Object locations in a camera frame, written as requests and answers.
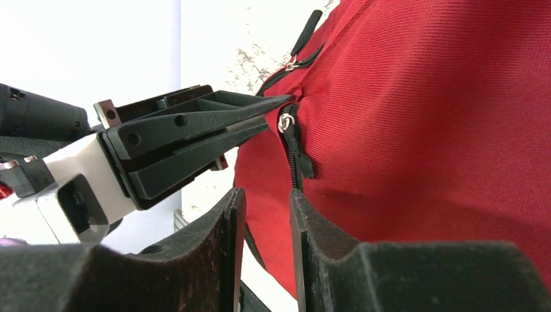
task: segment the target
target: screw hole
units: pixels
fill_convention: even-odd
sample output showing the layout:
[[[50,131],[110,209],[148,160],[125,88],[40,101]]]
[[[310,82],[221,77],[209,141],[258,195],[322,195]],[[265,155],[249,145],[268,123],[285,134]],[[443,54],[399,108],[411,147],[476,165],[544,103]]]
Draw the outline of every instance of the screw hole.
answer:
[[[183,127],[188,124],[188,116],[186,115],[178,115],[176,118],[174,118],[174,124],[178,127]]]
[[[159,245],[151,245],[140,252],[141,255],[152,255],[162,251],[162,247]]]
[[[107,116],[107,118],[109,118],[109,119],[115,119],[115,117],[117,117],[117,116],[115,115],[115,112],[112,111],[112,110],[108,110],[107,113],[106,113],[106,116]]]
[[[138,145],[142,140],[142,138],[140,138],[140,136],[137,133],[131,133],[128,135],[127,140],[128,140],[128,143],[132,145]]]

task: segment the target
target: zipper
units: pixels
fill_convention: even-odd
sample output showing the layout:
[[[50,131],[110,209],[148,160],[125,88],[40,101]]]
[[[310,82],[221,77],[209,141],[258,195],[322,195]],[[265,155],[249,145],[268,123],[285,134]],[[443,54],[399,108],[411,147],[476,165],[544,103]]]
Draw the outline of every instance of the zipper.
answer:
[[[298,57],[298,53],[300,53],[304,49],[304,47],[306,46],[310,38],[312,38],[312,35],[316,30],[316,26],[318,25],[318,22],[322,17],[322,14],[323,12],[320,10],[315,10],[314,12],[312,12],[312,14],[310,15],[310,18],[308,19],[308,22],[306,23],[306,26],[300,33],[300,36],[298,37],[298,40],[296,41],[294,47],[291,49],[290,61],[285,65],[284,68],[281,68],[280,70],[278,70],[275,74],[273,74],[270,78],[268,78],[262,84],[259,91],[256,93],[256,96],[264,96],[264,91],[271,88],[278,81],[282,80],[284,77],[286,77],[294,70],[297,70],[300,68],[306,68],[312,65],[312,63],[316,60],[316,58],[322,51],[324,47],[323,44],[312,55],[310,55],[306,59],[297,60],[297,57]]]
[[[314,164],[301,146],[298,107],[298,104],[291,104],[281,109],[277,129],[283,137],[287,150],[292,187],[302,190],[302,179],[314,178]]]

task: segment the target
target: zipper pull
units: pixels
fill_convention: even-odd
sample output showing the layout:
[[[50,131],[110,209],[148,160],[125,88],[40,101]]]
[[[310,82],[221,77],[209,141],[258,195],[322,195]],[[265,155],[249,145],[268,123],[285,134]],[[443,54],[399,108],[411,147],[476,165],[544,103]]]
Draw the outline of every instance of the zipper pull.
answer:
[[[310,41],[310,38],[312,38],[312,35],[316,30],[316,26],[320,22],[323,14],[324,13],[321,10],[314,10],[314,12],[312,12],[310,18],[306,22],[306,25],[304,26],[304,29],[300,33],[298,40],[296,40],[296,43],[291,50],[292,57],[296,57],[298,53],[304,49],[308,41]]]
[[[279,116],[277,129],[283,134],[287,144],[287,152],[290,165],[293,168],[298,165],[301,175],[306,179],[314,178],[314,164],[312,160],[304,153],[300,144],[300,130],[296,125],[296,111],[298,105],[289,105],[284,107]]]
[[[310,15],[310,18],[306,22],[306,26],[304,26],[304,29],[302,29],[298,40],[296,40],[294,47],[291,49],[291,60],[285,65],[286,72],[292,72],[302,63],[297,62],[296,60],[298,53],[300,53],[300,51],[304,49],[308,41],[310,41],[310,38],[312,38],[312,35],[314,34],[316,26],[320,22],[322,15],[323,12],[321,10],[314,10],[314,12],[312,12],[312,14]]]

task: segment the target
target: red fabric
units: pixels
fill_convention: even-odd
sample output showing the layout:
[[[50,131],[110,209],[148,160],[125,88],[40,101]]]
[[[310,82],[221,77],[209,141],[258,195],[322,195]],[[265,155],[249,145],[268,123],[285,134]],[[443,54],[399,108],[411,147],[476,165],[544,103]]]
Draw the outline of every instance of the red fabric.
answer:
[[[551,3],[342,0],[266,96],[297,94],[304,192],[358,239],[517,243],[551,285]],[[236,184],[268,271],[296,296],[276,131]]]
[[[0,200],[8,198],[13,193],[13,190],[0,183]]]

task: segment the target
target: black motor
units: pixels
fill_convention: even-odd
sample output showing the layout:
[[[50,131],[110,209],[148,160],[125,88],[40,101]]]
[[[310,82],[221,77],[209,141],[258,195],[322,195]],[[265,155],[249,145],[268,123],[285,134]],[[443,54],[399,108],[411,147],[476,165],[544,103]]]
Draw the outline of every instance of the black motor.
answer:
[[[86,110],[0,84],[0,136],[74,142],[89,133]]]

